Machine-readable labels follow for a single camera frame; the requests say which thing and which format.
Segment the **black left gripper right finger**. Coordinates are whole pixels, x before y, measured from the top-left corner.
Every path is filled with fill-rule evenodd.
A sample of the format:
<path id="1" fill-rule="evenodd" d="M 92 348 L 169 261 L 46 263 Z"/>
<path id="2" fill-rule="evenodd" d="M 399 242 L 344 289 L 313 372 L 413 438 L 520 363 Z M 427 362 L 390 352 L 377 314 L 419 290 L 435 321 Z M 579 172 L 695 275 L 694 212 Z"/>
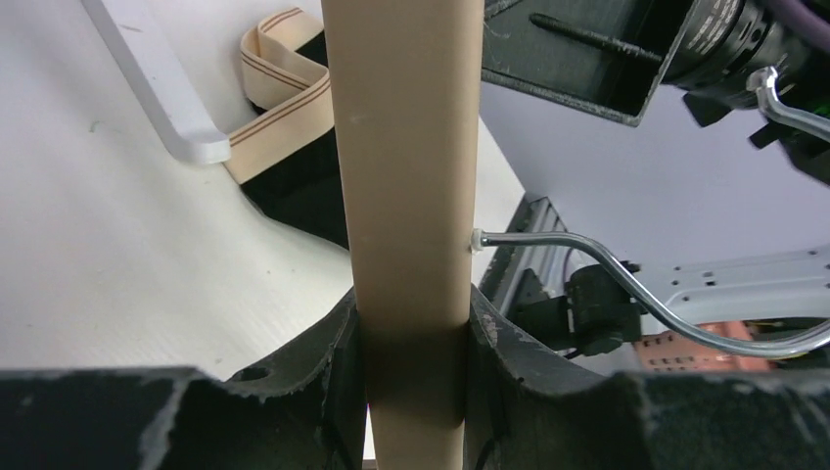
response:
<path id="1" fill-rule="evenodd" d="M 825 469 L 829 373 L 621 372 L 570 362 L 471 295 L 469 469 Z"/>

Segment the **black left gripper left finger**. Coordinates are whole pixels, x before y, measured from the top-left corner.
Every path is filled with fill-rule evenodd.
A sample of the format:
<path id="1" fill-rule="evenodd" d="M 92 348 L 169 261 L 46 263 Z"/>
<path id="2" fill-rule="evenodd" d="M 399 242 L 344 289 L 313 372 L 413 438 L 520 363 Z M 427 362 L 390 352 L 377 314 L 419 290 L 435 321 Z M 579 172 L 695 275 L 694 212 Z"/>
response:
<path id="1" fill-rule="evenodd" d="M 366 397 L 353 294 L 221 381 L 192 367 L 5 370 L 5 469 L 357 469 Z"/>

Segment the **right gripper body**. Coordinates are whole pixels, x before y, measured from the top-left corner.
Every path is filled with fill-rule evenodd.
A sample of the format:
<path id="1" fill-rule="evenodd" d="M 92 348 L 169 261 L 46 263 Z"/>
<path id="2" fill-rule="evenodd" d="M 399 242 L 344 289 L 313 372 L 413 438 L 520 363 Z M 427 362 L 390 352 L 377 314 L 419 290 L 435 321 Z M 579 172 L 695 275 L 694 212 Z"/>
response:
<path id="1" fill-rule="evenodd" d="M 628 126 L 668 72 L 695 1 L 487 1 L 485 82 Z"/>

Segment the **black underwear white waistband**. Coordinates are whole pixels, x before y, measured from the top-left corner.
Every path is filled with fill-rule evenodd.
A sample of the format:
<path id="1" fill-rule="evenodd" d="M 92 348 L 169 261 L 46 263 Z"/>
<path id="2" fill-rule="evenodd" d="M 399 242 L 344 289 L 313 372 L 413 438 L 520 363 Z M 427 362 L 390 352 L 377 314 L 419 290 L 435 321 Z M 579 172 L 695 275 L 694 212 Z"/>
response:
<path id="1" fill-rule="evenodd" d="M 293 7 L 240 42 L 253 121 L 230 137 L 224 166 L 266 217 L 347 248 L 323 24 Z"/>

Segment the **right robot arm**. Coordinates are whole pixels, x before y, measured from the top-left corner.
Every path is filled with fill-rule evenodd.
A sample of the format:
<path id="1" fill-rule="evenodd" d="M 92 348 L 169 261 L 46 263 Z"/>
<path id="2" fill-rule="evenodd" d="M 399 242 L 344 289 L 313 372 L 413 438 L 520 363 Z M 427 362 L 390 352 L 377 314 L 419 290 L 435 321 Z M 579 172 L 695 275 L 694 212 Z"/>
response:
<path id="1" fill-rule="evenodd" d="M 468 469 L 829 465 L 829 5 L 489 1 Z"/>

